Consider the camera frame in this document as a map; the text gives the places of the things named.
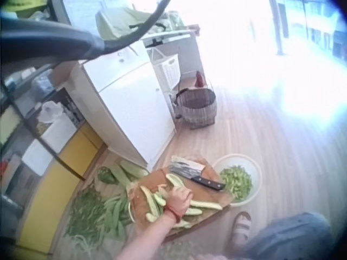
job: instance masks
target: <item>kitchen knife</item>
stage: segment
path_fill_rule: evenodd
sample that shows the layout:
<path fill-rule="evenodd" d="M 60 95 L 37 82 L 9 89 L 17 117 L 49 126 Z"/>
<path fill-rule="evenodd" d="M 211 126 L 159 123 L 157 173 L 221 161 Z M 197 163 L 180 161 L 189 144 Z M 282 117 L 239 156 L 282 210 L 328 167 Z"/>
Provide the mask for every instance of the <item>kitchen knife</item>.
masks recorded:
<path fill-rule="evenodd" d="M 225 184 L 201 177 L 201 173 L 204 168 L 205 165 L 177 156 L 171 157 L 171 163 L 169 165 L 170 173 L 181 175 L 213 190 L 223 190 L 225 188 Z"/>

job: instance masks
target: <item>knife handle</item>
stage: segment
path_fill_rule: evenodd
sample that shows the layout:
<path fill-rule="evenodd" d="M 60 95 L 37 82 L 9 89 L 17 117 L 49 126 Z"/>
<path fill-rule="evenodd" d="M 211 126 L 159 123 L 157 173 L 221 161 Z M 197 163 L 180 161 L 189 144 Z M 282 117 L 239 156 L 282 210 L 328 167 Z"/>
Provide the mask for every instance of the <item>knife handle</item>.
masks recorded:
<path fill-rule="evenodd" d="M 195 181 L 196 183 L 199 183 L 201 185 L 204 185 L 206 187 L 209 187 L 213 190 L 216 190 L 216 191 L 222 191 L 222 190 L 224 190 L 224 188 L 226 186 L 223 183 L 218 183 L 218 182 L 213 181 L 213 180 L 208 180 L 208 179 L 202 178 L 201 176 L 195 176 L 195 177 L 191 178 L 191 180 Z"/>

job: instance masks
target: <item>drawer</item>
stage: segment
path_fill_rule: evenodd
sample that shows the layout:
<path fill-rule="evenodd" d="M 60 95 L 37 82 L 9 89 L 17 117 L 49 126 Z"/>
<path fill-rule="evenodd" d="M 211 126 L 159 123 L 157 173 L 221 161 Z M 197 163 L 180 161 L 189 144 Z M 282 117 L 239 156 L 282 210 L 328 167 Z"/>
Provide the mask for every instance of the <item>drawer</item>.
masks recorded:
<path fill-rule="evenodd" d="M 131 48 L 126 47 L 123 50 L 101 56 L 82 65 L 97 92 L 102 91 L 109 84 L 133 69 L 150 62 L 142 41 L 133 43 L 131 47 L 136 53 Z"/>

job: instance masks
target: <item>white basket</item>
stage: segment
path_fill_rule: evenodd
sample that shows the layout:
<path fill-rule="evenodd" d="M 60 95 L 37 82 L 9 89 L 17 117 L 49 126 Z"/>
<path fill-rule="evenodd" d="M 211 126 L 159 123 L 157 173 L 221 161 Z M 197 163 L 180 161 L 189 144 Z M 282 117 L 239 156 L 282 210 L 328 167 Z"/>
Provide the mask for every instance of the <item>white basket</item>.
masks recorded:
<path fill-rule="evenodd" d="M 178 54 L 165 56 L 157 48 L 151 48 L 148 52 L 162 90 L 171 91 L 181 78 Z"/>

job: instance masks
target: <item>red bracelet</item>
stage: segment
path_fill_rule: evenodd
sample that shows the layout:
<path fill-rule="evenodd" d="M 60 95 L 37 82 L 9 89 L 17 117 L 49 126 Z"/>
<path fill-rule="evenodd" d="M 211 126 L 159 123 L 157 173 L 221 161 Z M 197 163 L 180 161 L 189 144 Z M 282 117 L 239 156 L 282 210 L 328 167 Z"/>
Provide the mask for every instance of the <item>red bracelet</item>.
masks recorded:
<path fill-rule="evenodd" d="M 168 207 L 168 206 L 165 206 L 165 207 L 164 207 L 164 212 L 165 212 L 166 210 L 170 211 L 170 212 L 175 216 L 175 218 L 176 218 L 176 223 L 179 223 L 179 222 L 181 221 L 181 217 L 180 217 L 179 215 L 177 215 L 177 213 L 176 213 L 172 208 L 170 208 L 170 207 Z"/>

